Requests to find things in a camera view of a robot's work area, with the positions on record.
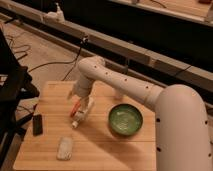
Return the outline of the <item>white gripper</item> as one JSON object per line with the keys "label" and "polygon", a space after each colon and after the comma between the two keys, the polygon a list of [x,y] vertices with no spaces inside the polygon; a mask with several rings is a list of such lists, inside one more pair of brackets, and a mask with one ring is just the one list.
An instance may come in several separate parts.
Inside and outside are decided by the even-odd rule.
{"label": "white gripper", "polygon": [[89,96],[92,91],[94,81],[86,78],[79,78],[68,94],[68,99],[77,95],[80,98],[81,108],[85,110],[89,105]]}

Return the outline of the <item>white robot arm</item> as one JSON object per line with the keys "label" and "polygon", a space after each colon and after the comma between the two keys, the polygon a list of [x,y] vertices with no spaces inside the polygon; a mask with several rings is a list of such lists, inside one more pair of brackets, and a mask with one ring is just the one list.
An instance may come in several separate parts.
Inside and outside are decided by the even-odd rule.
{"label": "white robot arm", "polygon": [[156,171],[213,171],[207,111],[197,91],[183,84],[162,88],[115,72],[100,56],[79,60],[78,69],[72,94],[87,97],[100,80],[155,113]]}

